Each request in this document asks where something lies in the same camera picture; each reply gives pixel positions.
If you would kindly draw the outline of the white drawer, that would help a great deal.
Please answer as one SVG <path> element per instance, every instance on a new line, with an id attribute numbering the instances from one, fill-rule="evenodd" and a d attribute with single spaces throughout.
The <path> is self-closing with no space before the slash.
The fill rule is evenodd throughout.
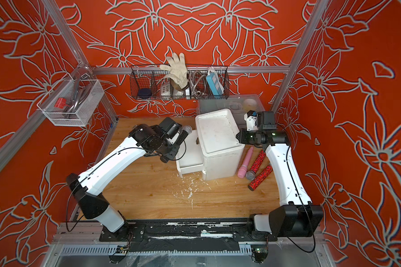
<path id="1" fill-rule="evenodd" d="M 193 130 L 181 144 L 177 153 L 176 166 L 180 178 L 183 178 L 185 174 L 204 170 L 203 154 L 197 130 Z"/>

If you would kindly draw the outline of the white drawer cabinet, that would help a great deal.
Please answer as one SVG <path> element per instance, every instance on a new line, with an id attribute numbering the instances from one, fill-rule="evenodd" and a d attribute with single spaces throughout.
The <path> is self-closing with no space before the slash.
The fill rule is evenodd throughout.
<path id="1" fill-rule="evenodd" d="M 196 129 L 203 156 L 203 179 L 234 176 L 245 145 L 236 138 L 239 128 L 231 110 L 221 109 L 196 116 Z"/>

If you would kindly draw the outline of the pink microphone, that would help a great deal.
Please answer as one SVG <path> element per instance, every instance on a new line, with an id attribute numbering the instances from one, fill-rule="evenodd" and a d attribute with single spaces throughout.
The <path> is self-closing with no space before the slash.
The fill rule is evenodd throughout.
<path id="1" fill-rule="evenodd" d="M 238 169 L 237 176 L 241 179 L 246 176 L 246 173 L 248 171 L 248 165 L 251 161 L 253 152 L 254 152 L 254 148 L 253 147 L 249 148 L 241 166 Z"/>

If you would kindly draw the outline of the red glitter microphone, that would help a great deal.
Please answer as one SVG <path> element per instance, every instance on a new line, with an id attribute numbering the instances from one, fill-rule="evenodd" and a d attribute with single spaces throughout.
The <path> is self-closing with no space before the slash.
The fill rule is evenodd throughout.
<path id="1" fill-rule="evenodd" d="M 251 168 L 246 172 L 246 179 L 249 181 L 252 181 L 256 177 L 256 173 L 259 170 L 261 164 L 263 163 L 264 159 L 266 157 L 266 153 L 264 151 L 261 151 L 259 155 L 257 156 L 256 160 L 252 164 Z"/>
<path id="2" fill-rule="evenodd" d="M 268 165 L 257 177 L 255 177 L 248 185 L 251 191 L 255 191 L 258 186 L 273 172 L 271 165 Z"/>

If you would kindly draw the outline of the black glitter microphone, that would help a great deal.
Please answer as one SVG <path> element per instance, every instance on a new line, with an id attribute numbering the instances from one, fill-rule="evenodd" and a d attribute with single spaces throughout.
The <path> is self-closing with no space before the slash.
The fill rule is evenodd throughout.
<path id="1" fill-rule="evenodd" d="M 192 133 L 192 131 L 193 131 L 193 129 L 191 126 L 188 126 L 188 125 L 183 126 L 179 130 L 178 138 L 174 144 L 180 146 L 185 141 L 185 139 L 188 137 L 188 135 Z"/>

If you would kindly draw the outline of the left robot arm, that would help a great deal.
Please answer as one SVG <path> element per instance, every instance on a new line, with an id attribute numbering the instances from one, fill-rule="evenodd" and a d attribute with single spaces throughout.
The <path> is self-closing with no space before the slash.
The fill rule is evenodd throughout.
<path id="1" fill-rule="evenodd" d="M 83 215 L 100 222 L 112 234 L 129 234 L 127 220 L 103 196 L 107 185 L 130 164 L 147 156 L 158 156 L 163 163 L 177 160 L 177 153 L 192 133 L 190 126 L 166 118 L 158 125 L 140 124 L 128 137 L 93 167 L 66 178 Z"/>

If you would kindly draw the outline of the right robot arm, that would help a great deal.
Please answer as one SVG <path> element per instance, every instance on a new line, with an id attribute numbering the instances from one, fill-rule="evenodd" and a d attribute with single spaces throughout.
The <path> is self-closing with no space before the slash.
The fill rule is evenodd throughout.
<path id="1" fill-rule="evenodd" d="M 279 193 L 280 206 L 269 214 L 252 217 L 257 232 L 269 233 L 275 238 L 302 238 L 313 236 L 324 212 L 314 205 L 297 173 L 291 142 L 284 131 L 247 131 L 236 135 L 242 144 L 261 146 L 272 167 Z"/>

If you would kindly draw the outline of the yellow tape roll in box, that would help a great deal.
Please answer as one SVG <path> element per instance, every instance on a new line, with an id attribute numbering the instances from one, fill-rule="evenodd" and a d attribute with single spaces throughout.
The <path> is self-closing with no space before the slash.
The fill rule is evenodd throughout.
<path id="1" fill-rule="evenodd" d="M 245 99 L 242 103 L 242 108 L 245 111 L 256 110 L 257 109 L 257 101 L 255 99 Z"/>

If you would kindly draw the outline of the grey plastic storage box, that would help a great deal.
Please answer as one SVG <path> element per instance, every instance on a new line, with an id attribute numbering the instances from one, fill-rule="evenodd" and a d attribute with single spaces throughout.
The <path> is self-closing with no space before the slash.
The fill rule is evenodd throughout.
<path id="1" fill-rule="evenodd" d="M 265 111 L 260 98 L 257 95 L 231 95 L 227 99 L 202 99 L 198 101 L 197 115 L 214 112 L 222 109 L 229 109 L 235 119 L 237 126 L 240 129 L 246 128 L 244 120 L 245 111 L 242 108 L 242 103 L 245 99 L 255 99 L 257 101 L 257 109 L 253 111 Z"/>

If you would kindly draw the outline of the white power strip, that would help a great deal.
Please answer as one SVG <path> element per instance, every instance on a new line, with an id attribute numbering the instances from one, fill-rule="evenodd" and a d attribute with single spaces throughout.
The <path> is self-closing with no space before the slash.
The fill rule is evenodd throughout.
<path id="1" fill-rule="evenodd" d="M 160 96 L 163 98 L 170 98 L 171 97 L 171 89 L 170 83 L 164 82 L 160 87 Z"/>

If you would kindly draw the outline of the dark round object in basket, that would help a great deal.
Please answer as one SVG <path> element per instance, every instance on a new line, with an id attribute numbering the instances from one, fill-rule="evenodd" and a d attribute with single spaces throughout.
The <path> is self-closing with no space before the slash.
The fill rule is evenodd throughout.
<path id="1" fill-rule="evenodd" d="M 139 99 L 149 99 L 152 97 L 152 91 L 150 88 L 141 88 L 138 90 L 137 98 Z"/>

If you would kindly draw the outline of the blue box in basket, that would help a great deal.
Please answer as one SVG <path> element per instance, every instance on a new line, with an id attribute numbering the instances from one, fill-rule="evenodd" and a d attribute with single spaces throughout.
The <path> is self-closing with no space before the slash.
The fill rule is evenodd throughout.
<path id="1" fill-rule="evenodd" d="M 211 93 L 214 96 L 222 96 L 224 93 L 224 87 L 222 86 L 218 73 L 212 67 L 208 68 L 207 76 L 206 76 L 207 83 L 211 90 Z"/>

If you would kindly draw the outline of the white work glove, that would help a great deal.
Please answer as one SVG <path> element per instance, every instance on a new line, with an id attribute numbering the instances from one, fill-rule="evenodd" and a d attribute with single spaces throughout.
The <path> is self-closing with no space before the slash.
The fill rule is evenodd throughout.
<path id="1" fill-rule="evenodd" d="M 170 57 L 166 57 L 166 61 L 167 65 L 159 66 L 162 71 L 168 71 L 165 78 L 171 79 L 180 89 L 185 89 L 188 85 L 188 70 L 184 53 L 176 54 L 174 52 Z"/>

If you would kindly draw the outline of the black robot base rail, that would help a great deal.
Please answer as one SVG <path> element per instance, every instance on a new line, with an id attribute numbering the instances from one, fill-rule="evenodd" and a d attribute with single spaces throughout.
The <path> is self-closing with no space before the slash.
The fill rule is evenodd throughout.
<path id="1" fill-rule="evenodd" d="M 115 233 L 102 228 L 99 241 L 130 242 L 130 252 L 236 252 L 240 245 L 265 246 L 274 234 L 255 230 L 251 218 L 128 220 Z"/>

